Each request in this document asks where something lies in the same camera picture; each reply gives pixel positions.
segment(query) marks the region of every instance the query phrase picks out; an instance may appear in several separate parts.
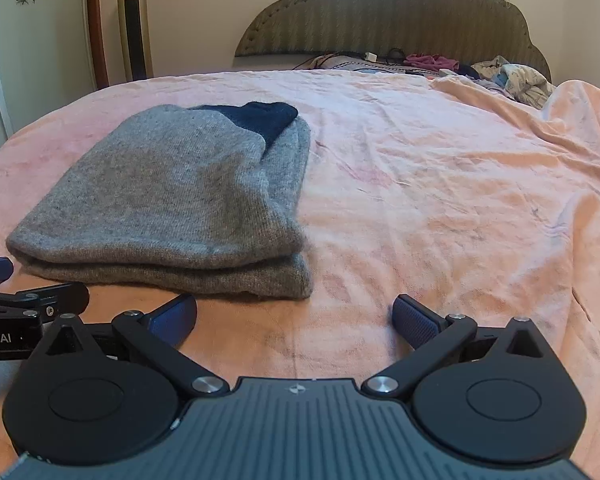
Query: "striped headboard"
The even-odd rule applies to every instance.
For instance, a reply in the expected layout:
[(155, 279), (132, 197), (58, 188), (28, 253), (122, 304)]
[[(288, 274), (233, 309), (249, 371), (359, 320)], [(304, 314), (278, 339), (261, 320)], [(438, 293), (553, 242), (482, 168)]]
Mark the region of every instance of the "striped headboard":
[(549, 66), (520, 10), (504, 0), (280, 0), (245, 31), (237, 57), (374, 52), (442, 54), (465, 64), (493, 59)]

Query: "gray sweater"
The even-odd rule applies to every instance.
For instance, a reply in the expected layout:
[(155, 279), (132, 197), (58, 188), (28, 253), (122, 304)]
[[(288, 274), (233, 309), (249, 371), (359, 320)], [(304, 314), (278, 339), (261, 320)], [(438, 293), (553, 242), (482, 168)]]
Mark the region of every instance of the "gray sweater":
[(301, 118), (266, 149), (218, 111), (151, 108), (71, 167), (7, 247), (53, 280), (305, 298), (295, 211), (309, 142)]

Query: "pink bedsheet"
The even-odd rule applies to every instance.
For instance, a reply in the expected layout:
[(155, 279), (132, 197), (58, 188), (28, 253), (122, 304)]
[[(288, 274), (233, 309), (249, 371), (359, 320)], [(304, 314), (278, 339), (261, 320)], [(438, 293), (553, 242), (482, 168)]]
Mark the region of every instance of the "pink bedsheet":
[[(536, 111), (459, 76), (349, 72), (160, 78), (89, 95), (0, 150), (4, 239), (83, 153), (157, 104), (296, 106), (312, 128), (299, 218), (306, 301), (202, 299), (183, 352), (238, 375), (362, 380), (406, 351), (388, 322), (408, 292), (440, 314), (503, 326), (532, 317), (582, 392), (574, 460), (600, 480), (600, 90), (567, 82)], [(46, 283), (16, 272), (0, 286)], [(92, 286), (86, 322), (173, 293)], [(6, 387), (0, 365), (0, 404)], [(15, 459), (0, 420), (0, 471)]]

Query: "metal pivot bolt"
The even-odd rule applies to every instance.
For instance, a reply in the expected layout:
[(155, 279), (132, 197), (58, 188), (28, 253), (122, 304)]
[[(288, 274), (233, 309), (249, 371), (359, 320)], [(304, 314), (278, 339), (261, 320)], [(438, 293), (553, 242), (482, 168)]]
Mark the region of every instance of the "metal pivot bolt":
[(214, 394), (222, 389), (224, 383), (217, 377), (204, 376), (198, 377), (191, 383), (191, 386), (201, 394)]
[(366, 382), (366, 387), (369, 388), (372, 392), (377, 392), (379, 394), (388, 394), (398, 387), (398, 381), (396, 381), (392, 377), (378, 375), (376, 377), (371, 377)]

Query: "bed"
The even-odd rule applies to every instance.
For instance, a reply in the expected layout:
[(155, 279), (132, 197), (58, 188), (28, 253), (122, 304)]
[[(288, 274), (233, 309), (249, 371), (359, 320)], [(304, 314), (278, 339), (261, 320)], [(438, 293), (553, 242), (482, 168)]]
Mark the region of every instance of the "bed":
[[(379, 25), (367, 37), (357, 34), (355, 12), (365, 0), (318, 1), (264, 10), (237, 55), (399, 47), (471, 63), (500, 54), (550, 77), (522, 14), (504, 0), (372, 0), (364, 20)], [(374, 14), (382, 9), (387, 20)], [(432, 31), (426, 12), (457, 27)], [(471, 26), (481, 30), (474, 41), (453, 41)], [(232, 383), (238, 375), (360, 381), (410, 351), (388, 321), (397, 294), (485, 326), (529, 316), (586, 401), (573, 459), (600, 480), (600, 90), (589, 84), (561, 84), (543, 110), (457, 75), (238, 72), (107, 88), (0, 150), (0, 256), (24, 215), (125, 118), (158, 104), (251, 100), (290, 103), (312, 130), (298, 218), (314, 292), (301, 301), (201, 297), (182, 352)], [(0, 291), (45, 283), (16, 264)], [(132, 285), (91, 285), (90, 293), (85, 322), (147, 312), (176, 294)], [(16, 367), (0, 363), (0, 407)], [(15, 459), (0, 418), (0, 473)]]

